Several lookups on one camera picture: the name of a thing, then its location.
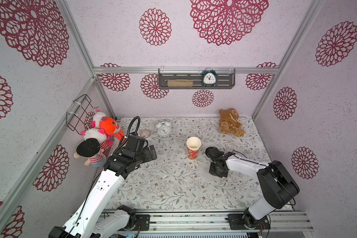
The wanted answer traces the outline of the black plastic cup lid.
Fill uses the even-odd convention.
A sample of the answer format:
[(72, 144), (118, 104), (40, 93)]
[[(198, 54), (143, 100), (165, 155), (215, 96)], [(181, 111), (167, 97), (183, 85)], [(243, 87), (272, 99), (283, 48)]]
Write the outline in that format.
[(205, 155), (210, 158), (212, 161), (218, 160), (220, 157), (224, 156), (224, 152), (220, 151), (216, 147), (208, 147), (205, 150)]

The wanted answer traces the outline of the red paper milk tea cup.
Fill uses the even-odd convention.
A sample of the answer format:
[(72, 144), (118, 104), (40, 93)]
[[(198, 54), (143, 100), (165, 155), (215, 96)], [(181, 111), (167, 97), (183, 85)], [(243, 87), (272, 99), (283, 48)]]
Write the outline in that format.
[(198, 137), (190, 137), (186, 141), (187, 156), (190, 160), (195, 160), (198, 156), (202, 142)]

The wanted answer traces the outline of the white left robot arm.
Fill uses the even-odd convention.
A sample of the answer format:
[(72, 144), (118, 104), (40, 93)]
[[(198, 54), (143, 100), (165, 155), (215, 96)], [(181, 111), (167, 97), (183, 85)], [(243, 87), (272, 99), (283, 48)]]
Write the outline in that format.
[(141, 226), (136, 220), (136, 211), (125, 205), (120, 206), (110, 217), (97, 222), (112, 195), (123, 184), (126, 177), (140, 164), (157, 159), (153, 145), (146, 146), (134, 158), (126, 157), (123, 151), (114, 153), (107, 163), (86, 199), (71, 218), (61, 227), (50, 231), (50, 238), (109, 238), (117, 231), (125, 229), (139, 231)]

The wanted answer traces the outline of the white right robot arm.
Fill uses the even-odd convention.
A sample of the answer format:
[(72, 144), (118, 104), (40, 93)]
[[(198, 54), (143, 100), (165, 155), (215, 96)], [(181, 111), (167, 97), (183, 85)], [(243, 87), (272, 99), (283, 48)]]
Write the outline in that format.
[(236, 152), (224, 153), (216, 147), (208, 147), (205, 154), (211, 159), (211, 175), (226, 178), (229, 171), (234, 171), (259, 181), (263, 196), (243, 214), (242, 224), (248, 229), (263, 227), (271, 212), (290, 204), (300, 192), (292, 176), (279, 161), (257, 162), (242, 158)]

